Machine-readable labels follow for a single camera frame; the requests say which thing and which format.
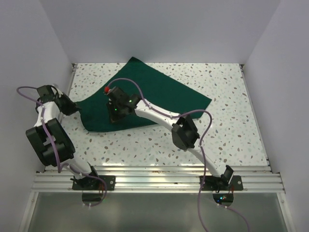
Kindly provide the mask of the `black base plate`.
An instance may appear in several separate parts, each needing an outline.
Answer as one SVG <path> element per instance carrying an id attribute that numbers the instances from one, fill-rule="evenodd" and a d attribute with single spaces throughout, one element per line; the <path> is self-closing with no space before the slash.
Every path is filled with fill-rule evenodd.
<path id="1" fill-rule="evenodd" d="M 244 190 L 240 175 L 234 175 L 230 180 L 225 181 L 212 175 L 206 175 L 202 191 L 242 191 Z"/>
<path id="2" fill-rule="evenodd" d="M 82 179 L 71 178 L 73 190 L 110 190 L 115 187 L 114 175 L 100 175 L 99 179 L 84 177 Z"/>

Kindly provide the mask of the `aluminium rail frame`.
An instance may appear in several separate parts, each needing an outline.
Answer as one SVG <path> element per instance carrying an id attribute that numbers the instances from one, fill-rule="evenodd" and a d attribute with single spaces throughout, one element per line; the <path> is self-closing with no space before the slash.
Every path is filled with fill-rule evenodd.
<path id="1" fill-rule="evenodd" d="M 236 63 L 152 63 L 151 67 L 212 99 L 213 123 L 203 145 L 218 164 L 230 165 L 242 191 L 231 207 L 199 192 L 203 165 L 173 146 L 159 125 L 90 133 L 78 114 L 62 118 L 79 158 L 115 189 L 98 206 L 82 203 L 71 174 L 49 167 L 35 176 L 22 232 L 294 232 L 280 174 L 272 171 L 254 111 Z"/>

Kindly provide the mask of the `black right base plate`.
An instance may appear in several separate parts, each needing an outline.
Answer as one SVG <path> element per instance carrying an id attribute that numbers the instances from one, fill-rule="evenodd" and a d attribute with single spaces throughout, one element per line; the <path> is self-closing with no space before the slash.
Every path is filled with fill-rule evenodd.
<path id="1" fill-rule="evenodd" d="M 230 180 L 225 181 L 212 175 L 206 175 L 202 191 L 242 191 L 244 190 L 240 175 L 234 175 Z"/>

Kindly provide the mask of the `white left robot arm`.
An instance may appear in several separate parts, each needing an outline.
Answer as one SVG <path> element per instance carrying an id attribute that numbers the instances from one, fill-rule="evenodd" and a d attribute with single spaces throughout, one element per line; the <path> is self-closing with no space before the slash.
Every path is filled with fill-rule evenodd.
<path id="1" fill-rule="evenodd" d="M 80 107 L 53 85 L 44 85 L 36 90 L 39 98 L 34 102 L 38 119 L 26 131 L 26 137 L 39 160 L 46 167 L 56 167 L 58 172 L 63 169 L 71 172 L 71 180 L 80 188 L 97 189 L 100 177 L 93 166 L 74 155 L 75 147 L 58 120 L 60 114 L 70 116 Z"/>

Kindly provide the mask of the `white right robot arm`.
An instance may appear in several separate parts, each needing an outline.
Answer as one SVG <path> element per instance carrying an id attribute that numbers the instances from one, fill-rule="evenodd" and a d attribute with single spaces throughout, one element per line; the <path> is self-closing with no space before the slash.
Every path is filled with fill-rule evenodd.
<path id="1" fill-rule="evenodd" d="M 208 182 L 222 190 L 232 185 L 233 169 L 215 161 L 214 155 L 202 147 L 204 136 L 199 135 L 190 113 L 180 115 L 169 112 L 147 102 L 141 94 L 129 96 L 119 87 L 105 87 L 104 92 L 109 98 L 107 107 L 112 123 L 135 115 L 165 127 L 171 132 L 172 142 L 177 148 L 192 153 L 204 164 L 204 168 L 208 168 L 212 175 Z"/>

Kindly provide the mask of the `dark green surgical cloth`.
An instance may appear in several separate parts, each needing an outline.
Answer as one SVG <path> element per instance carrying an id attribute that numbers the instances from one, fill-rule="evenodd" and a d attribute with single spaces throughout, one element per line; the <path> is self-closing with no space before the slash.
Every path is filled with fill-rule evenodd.
<path id="1" fill-rule="evenodd" d="M 206 109 L 211 103 L 210 98 L 168 77 L 137 58 L 131 58 L 108 81 L 113 82 L 113 86 L 121 88 L 129 95 L 138 93 L 135 86 L 138 85 L 146 100 L 175 113 Z M 102 85 L 93 95 L 77 102 L 82 124 L 87 131 L 122 131 L 154 124 L 150 120 L 133 115 L 111 123 L 106 106 L 108 97 L 104 94 L 106 86 L 107 84 Z"/>

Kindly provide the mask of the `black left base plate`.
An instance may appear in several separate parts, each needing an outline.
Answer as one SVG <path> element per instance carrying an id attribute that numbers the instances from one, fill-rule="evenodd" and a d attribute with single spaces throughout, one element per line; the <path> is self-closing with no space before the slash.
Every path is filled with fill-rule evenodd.
<path id="1" fill-rule="evenodd" d="M 71 178 L 73 190 L 110 190 L 115 187 L 114 175 L 100 175 L 99 179 L 84 177 L 82 179 Z"/>

